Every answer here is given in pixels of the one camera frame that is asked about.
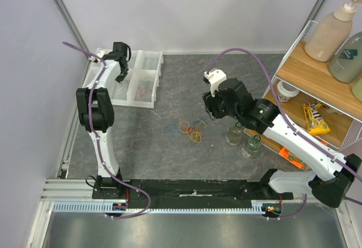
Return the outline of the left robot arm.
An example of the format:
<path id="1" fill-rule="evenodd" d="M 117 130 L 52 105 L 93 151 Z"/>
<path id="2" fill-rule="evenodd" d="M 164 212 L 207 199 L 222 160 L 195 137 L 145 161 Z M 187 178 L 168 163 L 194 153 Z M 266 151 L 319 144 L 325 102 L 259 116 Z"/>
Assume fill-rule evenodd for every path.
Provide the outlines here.
<path id="1" fill-rule="evenodd" d="M 81 52 L 102 64 L 92 81 L 76 91 L 79 121 L 93 142 L 97 158 L 98 172 L 94 177 L 92 198 L 123 199 L 126 187 L 121 183 L 122 175 L 111 139 L 115 116 L 110 90 L 127 76 L 131 48 L 123 42 L 114 42 L 112 51 L 103 56 L 85 50 Z"/>

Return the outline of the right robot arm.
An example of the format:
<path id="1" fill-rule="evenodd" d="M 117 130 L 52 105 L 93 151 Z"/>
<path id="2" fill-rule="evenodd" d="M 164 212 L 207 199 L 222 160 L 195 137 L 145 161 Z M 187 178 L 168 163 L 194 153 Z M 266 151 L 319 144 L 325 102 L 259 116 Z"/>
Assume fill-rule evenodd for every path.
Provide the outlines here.
<path id="1" fill-rule="evenodd" d="M 203 78 L 210 91 L 203 94 L 205 110 L 212 119 L 225 116 L 236 119 L 246 129 L 286 147 L 310 170 L 284 172 L 276 170 L 259 184 L 260 195 L 272 199 L 278 193 L 311 194 L 326 206 L 337 208 L 344 200 L 354 179 L 361 158 L 333 151 L 299 128 L 267 99 L 254 99 L 237 78 Z"/>

